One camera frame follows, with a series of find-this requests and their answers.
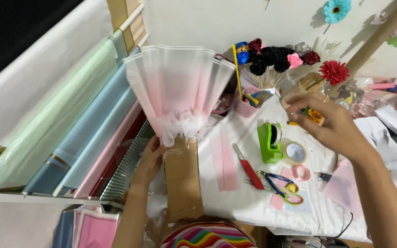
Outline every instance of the hand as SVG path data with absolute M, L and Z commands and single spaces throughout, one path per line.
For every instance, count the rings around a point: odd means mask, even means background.
M 351 161 L 362 157 L 363 153 L 374 150 L 371 144 L 356 127 L 347 110 L 333 101 L 326 100 L 320 93 L 297 96 L 287 103 L 287 112 L 292 113 L 294 121 L 309 132 L 315 139 L 328 149 L 344 155 Z M 325 118 L 323 126 L 310 121 L 298 114 L 299 110 L 309 107 L 317 110 Z
M 166 150 L 167 147 L 160 145 L 159 137 L 152 137 L 143 150 L 142 159 L 134 173 L 130 186 L 140 185 L 148 187 L 160 170 L 162 155 Z

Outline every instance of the rainbow striped shirt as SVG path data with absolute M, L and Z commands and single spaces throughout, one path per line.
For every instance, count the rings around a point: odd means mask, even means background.
M 250 248 L 254 243 L 238 228 L 226 223 L 195 223 L 170 234 L 161 248 Z

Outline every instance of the blue paper flower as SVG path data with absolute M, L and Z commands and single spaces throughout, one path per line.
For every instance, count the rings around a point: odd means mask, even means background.
M 249 53 L 248 52 L 239 52 L 237 54 L 237 62 L 239 65 L 244 65 L 247 62 L 247 59 L 249 57 Z
M 323 7 L 324 20 L 328 24 L 338 23 L 345 18 L 351 9 L 351 0 L 329 0 Z
M 247 42 L 238 42 L 238 44 L 235 45 L 235 49 L 238 49 L 239 47 L 247 45 Z

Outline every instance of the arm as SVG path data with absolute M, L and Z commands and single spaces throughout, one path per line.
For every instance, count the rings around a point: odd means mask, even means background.
M 327 148 L 353 164 L 358 193 L 368 230 L 376 248 L 397 248 L 397 189 L 381 156 L 368 143 L 345 108 L 324 96 L 311 94 L 291 99 L 287 109 L 298 124 Z M 298 114 L 310 107 L 326 119 L 322 127 Z
M 162 165 L 165 146 L 154 136 L 143 151 L 140 165 L 130 183 L 127 202 L 114 236 L 112 248 L 141 248 L 147 220 L 148 188 Z

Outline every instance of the green tape dispenser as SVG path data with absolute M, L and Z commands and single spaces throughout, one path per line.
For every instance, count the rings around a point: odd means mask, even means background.
M 264 163 L 276 164 L 284 158 L 281 148 L 281 125 L 264 123 L 257 128 L 260 140 L 261 157 Z

